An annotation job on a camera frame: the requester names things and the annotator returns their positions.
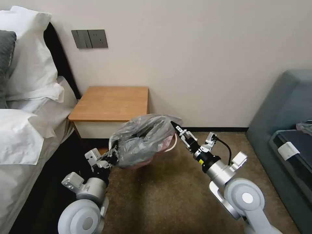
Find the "wooden nightstand top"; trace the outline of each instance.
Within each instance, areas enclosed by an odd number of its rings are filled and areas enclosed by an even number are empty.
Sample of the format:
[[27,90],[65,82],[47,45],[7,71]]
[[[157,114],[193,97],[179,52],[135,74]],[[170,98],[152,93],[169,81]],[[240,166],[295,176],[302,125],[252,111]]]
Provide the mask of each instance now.
[[149,113],[148,87],[91,86],[68,119],[75,122],[127,122]]

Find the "brown carpet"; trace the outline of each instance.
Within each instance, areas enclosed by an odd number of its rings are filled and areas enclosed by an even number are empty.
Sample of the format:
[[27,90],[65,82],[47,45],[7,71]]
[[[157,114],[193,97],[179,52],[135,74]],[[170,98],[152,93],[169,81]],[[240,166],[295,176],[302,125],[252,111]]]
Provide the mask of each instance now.
[[[207,133],[196,133],[202,144]],[[268,179],[244,133],[218,133],[232,149],[248,155],[238,176],[259,186],[265,213],[283,234],[299,233]],[[228,151],[217,143],[213,153],[228,160]],[[209,177],[179,140],[177,146],[137,170],[115,168],[110,176],[110,204],[103,233],[243,233],[243,220],[235,221],[208,189]]]

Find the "light switch panel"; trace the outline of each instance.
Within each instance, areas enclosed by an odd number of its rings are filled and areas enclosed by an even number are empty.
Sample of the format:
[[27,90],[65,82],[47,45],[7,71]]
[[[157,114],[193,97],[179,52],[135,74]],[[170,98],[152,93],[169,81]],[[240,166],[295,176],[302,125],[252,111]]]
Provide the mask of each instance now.
[[71,33],[78,49],[92,48],[88,30],[72,30]]
[[108,48],[104,29],[101,30],[72,30],[78,49]]
[[92,48],[108,48],[105,30],[88,30]]

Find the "gray sofa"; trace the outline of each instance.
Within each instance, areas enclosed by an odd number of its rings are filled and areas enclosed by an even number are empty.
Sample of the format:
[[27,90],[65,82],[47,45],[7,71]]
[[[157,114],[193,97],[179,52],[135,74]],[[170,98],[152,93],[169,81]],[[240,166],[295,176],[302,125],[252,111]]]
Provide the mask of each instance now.
[[246,133],[301,233],[312,233],[312,204],[268,142],[277,130],[294,128],[296,123],[308,119],[312,119],[312,70],[289,70],[277,80]]

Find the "silver robot arm segment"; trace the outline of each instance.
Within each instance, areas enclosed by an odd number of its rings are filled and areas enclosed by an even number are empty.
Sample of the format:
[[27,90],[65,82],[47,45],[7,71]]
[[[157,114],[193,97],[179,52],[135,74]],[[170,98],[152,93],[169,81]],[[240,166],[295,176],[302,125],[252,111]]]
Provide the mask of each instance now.
[[238,220],[245,220],[246,234],[277,234],[278,229],[271,226],[263,212],[265,199],[260,188],[253,182],[243,178],[233,178],[236,171],[247,161],[247,156],[239,152],[231,161],[230,165],[224,164],[218,156],[210,153],[217,141],[216,134],[210,133],[205,144],[199,146],[197,138],[178,124],[171,122],[174,129],[182,139],[186,148],[193,153],[204,173],[211,182],[209,189],[222,206]]
[[108,208],[106,188],[109,184],[111,167],[118,162],[118,144],[103,156],[97,149],[85,154],[93,177],[85,184],[77,173],[68,174],[62,185],[76,194],[77,201],[71,203],[61,214],[58,222],[59,234],[101,234],[104,228],[104,216]]

